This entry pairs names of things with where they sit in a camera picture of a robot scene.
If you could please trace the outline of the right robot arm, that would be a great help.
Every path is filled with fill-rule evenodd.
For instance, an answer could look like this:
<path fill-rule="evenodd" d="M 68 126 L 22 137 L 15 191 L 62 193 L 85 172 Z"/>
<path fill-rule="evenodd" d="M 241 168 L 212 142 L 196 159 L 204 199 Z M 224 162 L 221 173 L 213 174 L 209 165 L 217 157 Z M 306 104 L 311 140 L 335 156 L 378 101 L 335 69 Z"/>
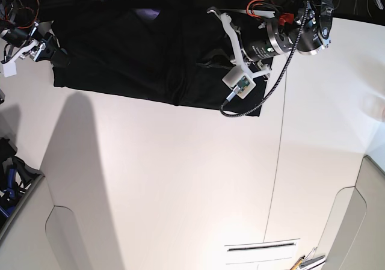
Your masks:
<path fill-rule="evenodd" d="M 1 65 L 10 68 L 17 59 L 49 61 L 54 67 L 69 65 L 67 52 L 56 37 L 39 32 L 42 0 L 1 0 L 1 40 L 5 41 Z"/>

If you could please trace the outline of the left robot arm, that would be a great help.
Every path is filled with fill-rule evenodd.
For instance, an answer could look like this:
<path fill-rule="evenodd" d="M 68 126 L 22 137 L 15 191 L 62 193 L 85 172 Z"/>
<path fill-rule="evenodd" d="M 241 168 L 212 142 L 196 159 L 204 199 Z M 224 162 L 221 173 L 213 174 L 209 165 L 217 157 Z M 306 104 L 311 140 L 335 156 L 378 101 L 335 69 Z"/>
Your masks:
<path fill-rule="evenodd" d="M 316 55 L 330 44 L 333 13 L 332 0 L 251 0 L 244 12 L 234 10 L 231 26 L 250 65 L 292 49 Z"/>

